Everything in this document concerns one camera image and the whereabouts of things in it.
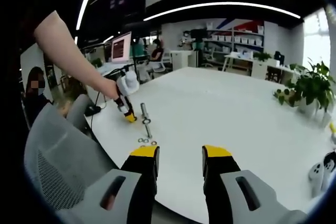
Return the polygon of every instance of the white table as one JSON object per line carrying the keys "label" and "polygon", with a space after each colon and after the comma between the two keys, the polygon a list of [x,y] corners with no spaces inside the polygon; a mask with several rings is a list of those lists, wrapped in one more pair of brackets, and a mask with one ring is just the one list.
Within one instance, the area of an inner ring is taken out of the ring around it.
{"label": "white table", "polygon": [[197,67],[197,56],[195,51],[191,50],[172,50],[169,52],[172,57],[173,70]]}
{"label": "white table", "polygon": [[[307,173],[331,151],[330,131],[308,123],[272,93],[282,85],[200,68],[173,71],[131,95],[136,116],[146,104],[153,140],[160,146],[155,199],[174,212],[208,223],[203,194],[202,146],[228,149],[242,170],[270,185],[289,209],[312,204]],[[118,165],[146,137],[141,120],[129,123],[109,101],[92,130]]]}

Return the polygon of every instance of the computer monitor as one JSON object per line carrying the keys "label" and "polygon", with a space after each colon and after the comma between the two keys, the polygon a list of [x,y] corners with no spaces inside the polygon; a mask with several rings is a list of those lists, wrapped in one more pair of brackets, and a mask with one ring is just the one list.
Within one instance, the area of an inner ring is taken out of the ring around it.
{"label": "computer monitor", "polygon": [[112,41],[111,62],[127,62],[130,60],[132,33],[123,34]]}

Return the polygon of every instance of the green plant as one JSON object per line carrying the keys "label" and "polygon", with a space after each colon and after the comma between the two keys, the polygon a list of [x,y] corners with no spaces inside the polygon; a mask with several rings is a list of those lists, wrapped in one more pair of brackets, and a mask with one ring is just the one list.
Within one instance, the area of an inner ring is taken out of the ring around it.
{"label": "green plant", "polygon": [[[301,75],[296,83],[291,80],[287,81],[284,90],[285,94],[291,93],[288,98],[288,103],[294,106],[295,102],[302,98],[306,99],[306,104],[311,104],[315,99],[320,104],[320,109],[327,110],[328,105],[334,102],[334,93],[331,89],[331,84],[336,83],[330,76],[329,68],[322,62],[321,64],[312,65],[311,70],[297,65],[291,64],[290,69],[297,70]],[[274,96],[278,98],[279,103],[283,104],[285,97],[281,90],[277,90]]]}
{"label": "green plant", "polygon": [[100,68],[101,66],[103,66],[103,63],[99,58],[92,60],[91,64],[94,65],[96,68]]}
{"label": "green plant", "polygon": [[259,61],[265,61],[272,58],[272,56],[266,52],[255,52],[253,53],[253,58],[257,58]]}

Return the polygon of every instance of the shelf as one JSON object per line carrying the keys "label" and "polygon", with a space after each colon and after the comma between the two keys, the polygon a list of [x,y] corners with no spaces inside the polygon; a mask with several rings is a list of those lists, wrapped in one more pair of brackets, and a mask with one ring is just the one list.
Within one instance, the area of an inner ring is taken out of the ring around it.
{"label": "shelf", "polygon": [[243,46],[250,46],[250,47],[264,48],[264,47],[262,47],[262,46],[250,45],[250,44],[244,44],[244,43],[240,43],[240,42],[234,42],[234,44],[237,44],[237,45],[243,45]]}
{"label": "shelf", "polygon": [[203,39],[204,42],[221,42],[221,43],[229,43],[231,44],[232,41],[222,41],[222,40],[213,40],[213,39]]}
{"label": "shelf", "polygon": [[229,31],[230,33],[232,32],[232,30],[219,30],[219,29],[211,29],[211,30],[207,30],[207,31]]}
{"label": "shelf", "polygon": [[[204,51],[207,54],[211,54],[211,51]],[[229,55],[230,52],[221,52],[221,51],[214,51],[214,54],[224,54],[224,55]]]}
{"label": "shelf", "polygon": [[258,36],[264,36],[263,34],[258,34],[258,33],[251,33],[249,31],[239,31],[239,30],[234,30],[234,33],[241,33],[241,34],[250,34],[250,35],[258,35]]}

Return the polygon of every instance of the gray mesh chair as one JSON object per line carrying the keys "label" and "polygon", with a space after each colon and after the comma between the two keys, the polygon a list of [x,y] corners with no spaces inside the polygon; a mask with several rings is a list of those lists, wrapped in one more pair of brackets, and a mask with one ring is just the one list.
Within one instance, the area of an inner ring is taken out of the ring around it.
{"label": "gray mesh chair", "polygon": [[88,105],[94,104],[86,94],[81,94],[72,104],[67,115],[67,120],[83,133],[86,133],[87,129],[84,113]]}
{"label": "gray mesh chair", "polygon": [[47,104],[34,121],[25,148],[26,174],[55,210],[81,202],[85,189],[113,167],[101,147]]}

